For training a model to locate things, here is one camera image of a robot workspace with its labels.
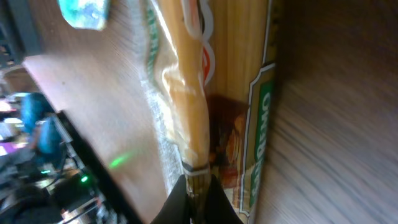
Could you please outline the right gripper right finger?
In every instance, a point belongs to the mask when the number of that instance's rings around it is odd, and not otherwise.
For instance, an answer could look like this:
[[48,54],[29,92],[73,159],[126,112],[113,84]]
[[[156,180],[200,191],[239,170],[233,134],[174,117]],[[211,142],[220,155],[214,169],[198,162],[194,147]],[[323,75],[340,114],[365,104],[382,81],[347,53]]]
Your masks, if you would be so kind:
[[211,176],[205,204],[205,221],[207,224],[243,224],[214,175]]

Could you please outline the green white tissue pack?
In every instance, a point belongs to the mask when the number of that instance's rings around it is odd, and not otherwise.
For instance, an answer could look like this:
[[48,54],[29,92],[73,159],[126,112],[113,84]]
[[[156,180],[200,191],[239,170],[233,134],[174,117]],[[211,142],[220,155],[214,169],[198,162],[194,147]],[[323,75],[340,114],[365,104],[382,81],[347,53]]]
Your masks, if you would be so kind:
[[110,0],[58,0],[63,18],[75,29],[103,30]]

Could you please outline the orange spaghetti pack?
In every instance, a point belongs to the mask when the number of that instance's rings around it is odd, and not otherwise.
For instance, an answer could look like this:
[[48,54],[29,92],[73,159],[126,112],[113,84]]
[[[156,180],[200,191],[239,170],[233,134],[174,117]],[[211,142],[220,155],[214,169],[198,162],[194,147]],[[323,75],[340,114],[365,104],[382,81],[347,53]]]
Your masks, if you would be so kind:
[[165,188],[186,178],[195,219],[216,177],[240,220],[254,222],[281,9],[278,0],[134,3]]

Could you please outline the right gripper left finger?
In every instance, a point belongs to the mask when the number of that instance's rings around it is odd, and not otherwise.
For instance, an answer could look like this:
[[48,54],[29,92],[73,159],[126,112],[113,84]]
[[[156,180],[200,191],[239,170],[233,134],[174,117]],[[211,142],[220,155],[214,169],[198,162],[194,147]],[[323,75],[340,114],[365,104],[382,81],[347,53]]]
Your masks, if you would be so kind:
[[186,178],[181,175],[158,215],[150,224],[190,224]]

